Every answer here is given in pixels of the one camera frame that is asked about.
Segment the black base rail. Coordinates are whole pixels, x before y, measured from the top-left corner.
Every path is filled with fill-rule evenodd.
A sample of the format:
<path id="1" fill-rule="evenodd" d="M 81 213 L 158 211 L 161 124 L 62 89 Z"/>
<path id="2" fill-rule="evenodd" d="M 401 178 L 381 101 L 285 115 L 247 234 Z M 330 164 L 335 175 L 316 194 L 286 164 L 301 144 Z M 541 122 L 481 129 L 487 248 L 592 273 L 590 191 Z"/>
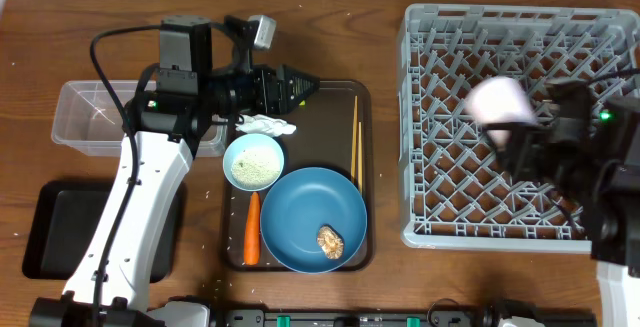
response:
<path id="1" fill-rule="evenodd" d="M 443 298 L 422 311 L 268 310 L 254 305 L 216 310 L 194 299 L 178 299 L 147 315 L 165 326 L 216 327 L 464 327 L 549 326 L 596 327 L 597 318 L 585 310 L 539 309 L 531 303 L 499 299 L 479 309 Z"/>

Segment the white rice pile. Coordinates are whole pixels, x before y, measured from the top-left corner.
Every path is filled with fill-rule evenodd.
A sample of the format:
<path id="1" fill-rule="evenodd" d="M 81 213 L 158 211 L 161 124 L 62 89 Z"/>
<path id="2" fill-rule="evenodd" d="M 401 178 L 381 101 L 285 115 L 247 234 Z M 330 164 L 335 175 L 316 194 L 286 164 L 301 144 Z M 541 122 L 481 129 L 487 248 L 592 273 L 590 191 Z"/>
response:
<path id="1" fill-rule="evenodd" d="M 246 190 L 261 190 L 280 175 L 278 155 L 268 147 L 243 150 L 231 165 L 231 175 Z"/>

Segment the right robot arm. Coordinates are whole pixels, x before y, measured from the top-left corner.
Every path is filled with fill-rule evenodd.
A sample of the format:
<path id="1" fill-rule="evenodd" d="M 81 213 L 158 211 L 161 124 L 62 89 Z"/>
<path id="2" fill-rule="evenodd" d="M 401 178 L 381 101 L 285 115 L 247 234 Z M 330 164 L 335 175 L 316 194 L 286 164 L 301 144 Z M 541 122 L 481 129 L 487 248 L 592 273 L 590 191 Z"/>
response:
<path id="1" fill-rule="evenodd" d="M 597 262 L 606 326 L 639 323 L 639 101 L 609 98 L 592 115 L 592 81 L 560 79 L 548 87 L 556 110 L 535 116 L 520 83 L 481 82 L 465 109 L 481 126 L 499 166 L 515 181 L 550 183 L 582 206 L 582 226 Z"/>

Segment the light blue bowl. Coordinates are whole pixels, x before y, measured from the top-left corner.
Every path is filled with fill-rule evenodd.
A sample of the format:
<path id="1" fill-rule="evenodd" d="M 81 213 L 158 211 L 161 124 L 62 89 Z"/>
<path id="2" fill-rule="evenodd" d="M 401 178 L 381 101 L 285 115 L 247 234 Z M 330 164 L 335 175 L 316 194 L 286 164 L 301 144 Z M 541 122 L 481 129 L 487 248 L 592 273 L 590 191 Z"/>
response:
<path id="1" fill-rule="evenodd" d="M 223 170 L 224 170 L 224 175 L 227 179 L 227 181 L 233 185 L 234 187 L 236 187 L 237 189 L 243 190 L 243 191 L 249 191 L 249 192 L 254 192 L 254 191 L 261 191 L 264 190 L 268 187 L 270 187 L 278 178 L 272 182 L 270 185 L 268 185 L 267 187 L 261 189 L 261 190 L 246 190 L 242 187 L 240 187 L 237 182 L 233 179 L 232 175 L 231 175 L 231 165 L 234 161 L 234 159 L 245 149 L 248 148 L 252 148 L 252 147 L 268 147 L 270 149 L 272 149 L 279 157 L 279 161 L 280 161 L 280 175 L 282 174 L 283 170 L 284 170 L 284 163 L 285 163 L 285 159 L 284 159 L 284 153 L 283 150 L 280 146 L 280 144 L 272 137 L 263 135 L 263 134 L 257 134 L 257 133 L 252 133 L 252 134 L 246 134 L 243 135 L 241 137 L 238 137 L 237 139 L 235 139 L 227 148 L 224 157 L 223 157 Z"/>

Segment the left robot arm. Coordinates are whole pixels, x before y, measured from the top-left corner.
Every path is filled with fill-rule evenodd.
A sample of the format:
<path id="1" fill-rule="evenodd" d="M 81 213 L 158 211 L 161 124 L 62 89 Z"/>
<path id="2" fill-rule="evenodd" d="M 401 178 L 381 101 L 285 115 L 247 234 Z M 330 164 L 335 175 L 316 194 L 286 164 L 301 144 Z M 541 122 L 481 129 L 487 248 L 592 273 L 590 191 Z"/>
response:
<path id="1" fill-rule="evenodd" d="M 214 125 L 246 113 L 284 115 L 320 85 L 288 66 L 255 65 L 276 24 L 264 15 L 222 22 L 172 15 L 158 25 L 159 59 L 133 97 L 117 102 L 124 137 L 118 172 L 92 240 L 57 299 L 40 298 L 33 326 L 209 326 L 209 304 L 181 298 L 149 306 L 153 261 L 171 203 Z"/>

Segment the blue plate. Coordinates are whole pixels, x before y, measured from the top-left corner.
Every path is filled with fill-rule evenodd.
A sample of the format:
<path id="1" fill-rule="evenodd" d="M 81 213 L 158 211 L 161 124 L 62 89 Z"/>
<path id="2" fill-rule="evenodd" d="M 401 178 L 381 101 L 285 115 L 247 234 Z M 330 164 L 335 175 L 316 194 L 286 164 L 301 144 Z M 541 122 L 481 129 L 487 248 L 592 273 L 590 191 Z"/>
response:
<path id="1" fill-rule="evenodd" d="M 286 174 L 270 188 L 260 227 L 267 250 L 280 264 L 300 273 L 325 273 L 356 255 L 366 239 L 368 212 L 349 178 L 331 169 L 307 167 Z M 323 227 L 341 238 L 340 258 L 328 258 L 317 243 Z"/>

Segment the orange carrot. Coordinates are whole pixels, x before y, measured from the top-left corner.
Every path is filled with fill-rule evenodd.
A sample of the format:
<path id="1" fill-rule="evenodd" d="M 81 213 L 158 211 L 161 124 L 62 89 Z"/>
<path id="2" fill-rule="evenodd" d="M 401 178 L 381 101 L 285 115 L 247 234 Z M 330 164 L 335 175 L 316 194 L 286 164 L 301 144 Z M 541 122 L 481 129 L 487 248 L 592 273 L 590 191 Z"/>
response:
<path id="1" fill-rule="evenodd" d="M 249 201 L 244 233 L 243 262 L 246 265 L 256 265 L 260 259 L 260 213 L 260 196 L 258 192 L 253 192 Z"/>

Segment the white tissue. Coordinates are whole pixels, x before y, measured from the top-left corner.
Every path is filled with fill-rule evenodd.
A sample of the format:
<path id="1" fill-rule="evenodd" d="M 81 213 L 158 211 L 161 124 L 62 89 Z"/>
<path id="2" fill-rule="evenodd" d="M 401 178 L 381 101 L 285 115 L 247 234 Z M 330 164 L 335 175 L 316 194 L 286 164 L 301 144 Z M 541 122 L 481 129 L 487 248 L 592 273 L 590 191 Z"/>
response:
<path id="1" fill-rule="evenodd" d="M 265 115 L 242 115 L 240 122 L 236 124 L 236 130 L 245 134 L 264 134 L 270 137 L 292 135 L 297 127 L 285 120 L 268 117 Z"/>

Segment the brown serving tray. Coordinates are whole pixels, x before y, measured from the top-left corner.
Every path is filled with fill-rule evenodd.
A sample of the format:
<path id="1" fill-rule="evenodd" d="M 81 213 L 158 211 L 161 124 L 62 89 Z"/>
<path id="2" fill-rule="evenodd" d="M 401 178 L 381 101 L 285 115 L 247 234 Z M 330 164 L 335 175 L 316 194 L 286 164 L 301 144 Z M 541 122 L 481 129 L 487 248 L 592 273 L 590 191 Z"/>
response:
<path id="1" fill-rule="evenodd" d="M 284 175 L 307 167 L 334 170 L 351 181 L 351 138 L 354 97 L 358 96 L 358 122 L 362 123 L 363 194 L 368 212 L 366 239 L 356 255 L 334 271 L 350 272 L 366 267 L 373 259 L 375 248 L 374 177 L 372 147 L 372 115 L 370 94 L 357 81 L 328 80 L 320 84 L 306 105 L 285 115 L 285 120 L 296 125 L 289 136 L 278 138 L 284 151 Z M 225 185 L 222 237 L 225 246 L 222 256 L 233 269 L 243 272 L 289 272 L 267 250 L 261 234 L 261 256 L 256 265 L 243 262 L 244 233 L 250 195 Z"/>

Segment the brown mushroom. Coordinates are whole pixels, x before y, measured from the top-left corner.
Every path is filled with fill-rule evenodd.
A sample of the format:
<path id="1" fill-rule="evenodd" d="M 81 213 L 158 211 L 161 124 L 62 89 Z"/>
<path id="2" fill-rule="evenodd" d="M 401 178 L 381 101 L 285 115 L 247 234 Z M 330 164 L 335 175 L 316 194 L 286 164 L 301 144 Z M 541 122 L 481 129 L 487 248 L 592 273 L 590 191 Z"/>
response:
<path id="1" fill-rule="evenodd" d="M 344 253 L 344 241 L 330 226 L 322 226 L 317 234 L 317 244 L 328 259 L 337 260 Z"/>

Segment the clear plastic bin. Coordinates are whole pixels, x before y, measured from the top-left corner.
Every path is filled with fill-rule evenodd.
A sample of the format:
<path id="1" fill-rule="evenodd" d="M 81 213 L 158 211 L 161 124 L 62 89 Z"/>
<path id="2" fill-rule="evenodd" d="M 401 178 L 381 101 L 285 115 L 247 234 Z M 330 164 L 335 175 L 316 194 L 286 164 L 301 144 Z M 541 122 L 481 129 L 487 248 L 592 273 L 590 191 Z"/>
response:
<path id="1" fill-rule="evenodd" d="M 133 98 L 137 81 L 111 82 L 118 98 Z M 124 136 L 122 119 L 100 80 L 69 81 L 60 91 L 51 139 L 87 156 L 120 157 Z M 211 126 L 201 140 L 196 157 L 219 157 L 227 145 L 227 128 Z"/>

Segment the wooden chopstick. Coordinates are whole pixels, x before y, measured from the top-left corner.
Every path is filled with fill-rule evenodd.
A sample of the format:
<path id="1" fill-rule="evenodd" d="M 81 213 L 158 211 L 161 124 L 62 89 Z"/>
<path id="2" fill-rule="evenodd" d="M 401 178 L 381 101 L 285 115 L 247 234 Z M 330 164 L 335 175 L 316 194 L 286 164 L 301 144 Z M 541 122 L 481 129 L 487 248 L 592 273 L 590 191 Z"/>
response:
<path id="1" fill-rule="evenodd" d="M 360 194 L 363 194 L 363 146 L 362 146 L 362 123 L 358 122 L 357 136 L 357 186 Z"/>
<path id="2" fill-rule="evenodd" d="M 356 181 L 356 172 L 357 172 L 357 134 L 358 134 L 357 130 L 358 130 L 358 96 L 355 95 L 354 107 L 353 107 L 351 165 L 350 165 L 350 174 L 351 174 L 352 183 L 355 183 Z"/>

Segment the black waste tray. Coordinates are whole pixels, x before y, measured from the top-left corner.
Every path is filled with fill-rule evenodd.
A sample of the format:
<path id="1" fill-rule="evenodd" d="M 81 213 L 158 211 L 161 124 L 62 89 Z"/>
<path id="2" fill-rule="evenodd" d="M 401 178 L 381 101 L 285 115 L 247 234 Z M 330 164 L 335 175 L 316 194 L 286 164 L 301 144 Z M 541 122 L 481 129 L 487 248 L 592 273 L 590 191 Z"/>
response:
<path id="1" fill-rule="evenodd" d="M 67 280 L 85 254 L 112 183 L 57 180 L 39 193 L 22 273 L 29 279 Z"/>

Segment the grey dishwasher rack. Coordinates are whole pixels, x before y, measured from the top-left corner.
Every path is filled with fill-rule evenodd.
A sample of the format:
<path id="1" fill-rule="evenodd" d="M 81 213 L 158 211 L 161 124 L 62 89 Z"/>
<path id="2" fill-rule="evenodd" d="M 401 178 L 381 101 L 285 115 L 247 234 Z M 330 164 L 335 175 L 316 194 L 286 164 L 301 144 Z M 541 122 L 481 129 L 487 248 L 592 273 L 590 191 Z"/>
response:
<path id="1" fill-rule="evenodd" d="M 545 83 L 596 78 L 594 106 L 635 97 L 639 16 L 622 9 L 413 4 L 398 38 L 401 237 L 412 248 L 586 254 L 572 207 L 551 186 L 501 172 L 466 113 L 467 93 L 517 79 L 549 121 Z M 564 217 L 570 210 L 572 216 Z"/>

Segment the pink cup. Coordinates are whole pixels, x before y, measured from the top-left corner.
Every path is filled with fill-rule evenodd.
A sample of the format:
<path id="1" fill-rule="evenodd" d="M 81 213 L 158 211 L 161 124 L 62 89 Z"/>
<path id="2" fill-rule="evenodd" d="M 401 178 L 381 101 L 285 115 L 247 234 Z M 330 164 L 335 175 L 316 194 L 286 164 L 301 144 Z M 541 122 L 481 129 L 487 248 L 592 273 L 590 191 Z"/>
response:
<path id="1" fill-rule="evenodd" d="M 479 83 L 466 96 L 464 109 L 481 127 L 494 123 L 538 123 L 521 84 L 510 77 L 492 77 Z"/>

